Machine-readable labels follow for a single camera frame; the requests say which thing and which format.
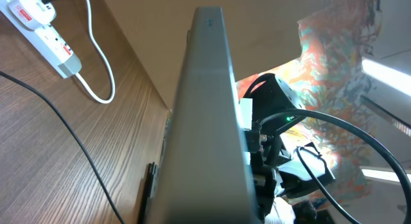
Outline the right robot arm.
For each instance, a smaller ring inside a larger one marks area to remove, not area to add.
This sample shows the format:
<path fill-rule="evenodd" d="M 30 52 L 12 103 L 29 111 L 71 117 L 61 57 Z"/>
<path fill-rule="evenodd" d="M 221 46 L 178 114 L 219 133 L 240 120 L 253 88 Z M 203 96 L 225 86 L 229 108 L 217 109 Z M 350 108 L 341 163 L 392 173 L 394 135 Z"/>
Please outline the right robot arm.
<path fill-rule="evenodd" d="M 300 198 L 317 190 L 313 177 L 323 185 L 332 183 L 335 177 L 319 150 L 308 151 L 314 147 L 312 142 L 299 150 L 282 140 L 280 135 L 300 123 L 302 116 L 267 119 L 281 110 L 305 108 L 285 81 L 272 73 L 263 74 L 252 82 L 243 97 L 252 102 L 252 128 L 245 132 L 245 137 L 258 218 L 265 223 L 274 214 L 275 198 Z"/>

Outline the white power strip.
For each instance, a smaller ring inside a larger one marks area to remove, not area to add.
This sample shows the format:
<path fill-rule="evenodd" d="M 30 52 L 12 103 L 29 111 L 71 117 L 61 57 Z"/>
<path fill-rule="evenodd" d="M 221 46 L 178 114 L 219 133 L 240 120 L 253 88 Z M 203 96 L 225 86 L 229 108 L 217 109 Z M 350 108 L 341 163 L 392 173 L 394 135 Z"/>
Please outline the white power strip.
<path fill-rule="evenodd" d="M 8 9 L 11 0 L 1 0 L 1 12 L 25 36 L 57 73 L 68 78 L 79 73 L 82 64 L 68 43 L 60 36 L 51 22 L 36 30 L 29 30 Z"/>

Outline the white charger plug adapter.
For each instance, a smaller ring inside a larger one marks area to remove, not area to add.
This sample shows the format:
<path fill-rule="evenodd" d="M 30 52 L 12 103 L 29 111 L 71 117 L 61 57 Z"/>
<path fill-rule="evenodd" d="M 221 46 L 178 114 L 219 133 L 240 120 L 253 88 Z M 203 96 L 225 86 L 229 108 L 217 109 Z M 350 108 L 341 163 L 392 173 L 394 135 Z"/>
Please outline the white charger plug adapter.
<path fill-rule="evenodd" d="M 29 30 L 49 24 L 57 16 L 50 0 L 11 0 L 8 9 Z"/>

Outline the teal screen Galaxy smartphone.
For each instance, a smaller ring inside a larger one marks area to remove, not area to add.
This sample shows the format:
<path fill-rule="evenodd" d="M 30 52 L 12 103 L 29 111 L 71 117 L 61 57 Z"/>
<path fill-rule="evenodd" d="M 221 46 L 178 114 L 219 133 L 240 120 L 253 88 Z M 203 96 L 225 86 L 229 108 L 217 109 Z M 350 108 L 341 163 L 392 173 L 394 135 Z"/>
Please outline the teal screen Galaxy smartphone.
<path fill-rule="evenodd" d="M 257 223 L 223 11 L 195 10 L 147 223 Z"/>

